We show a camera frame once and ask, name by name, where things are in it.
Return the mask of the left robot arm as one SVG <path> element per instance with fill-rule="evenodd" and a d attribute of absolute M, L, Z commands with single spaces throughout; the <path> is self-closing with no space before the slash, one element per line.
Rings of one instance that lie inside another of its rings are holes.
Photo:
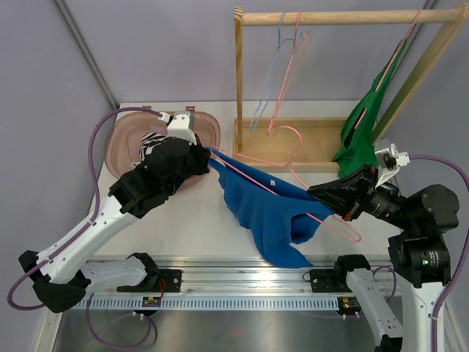
<path fill-rule="evenodd" d="M 98 264 L 89 259 L 116 234 L 163 205 L 187 179 L 207 174 L 209 158 L 209 149 L 199 142 L 159 136 L 89 218 L 47 249 L 24 252 L 18 260 L 42 306 L 59 313 L 96 292 L 139 293 L 158 286 L 160 269 L 147 253 Z"/>

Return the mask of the blue tank top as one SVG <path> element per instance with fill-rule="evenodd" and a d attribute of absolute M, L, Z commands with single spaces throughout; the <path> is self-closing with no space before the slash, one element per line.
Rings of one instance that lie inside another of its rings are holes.
<path fill-rule="evenodd" d="M 209 165 L 218 173 L 224 201 L 270 264 L 308 268 L 312 264 L 295 247 L 312 239 L 320 223 L 333 214 L 305 190 L 213 150 Z"/>

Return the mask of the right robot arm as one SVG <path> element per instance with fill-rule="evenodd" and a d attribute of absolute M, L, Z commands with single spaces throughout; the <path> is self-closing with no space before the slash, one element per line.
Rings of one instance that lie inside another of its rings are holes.
<path fill-rule="evenodd" d="M 379 293 L 364 255 L 339 256 L 327 278 L 357 299 L 376 351 L 437 351 L 441 345 L 433 309 L 451 282 L 451 259 L 443 234 L 459 225 L 457 195 L 434 184 L 403 197 L 396 187 L 379 181 L 373 165 L 311 186 L 307 193 L 345 221 L 367 213 L 401 230 L 388 239 L 388 253 L 402 295 L 402 322 Z"/>

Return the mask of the black white striped tank top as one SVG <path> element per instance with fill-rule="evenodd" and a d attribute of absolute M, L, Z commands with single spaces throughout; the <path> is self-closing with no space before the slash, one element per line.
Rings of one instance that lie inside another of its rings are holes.
<path fill-rule="evenodd" d="M 148 155 L 152 154 L 152 150 L 162 144 L 169 136 L 157 132 L 149 132 L 141 139 L 139 148 L 139 160 L 143 161 Z"/>

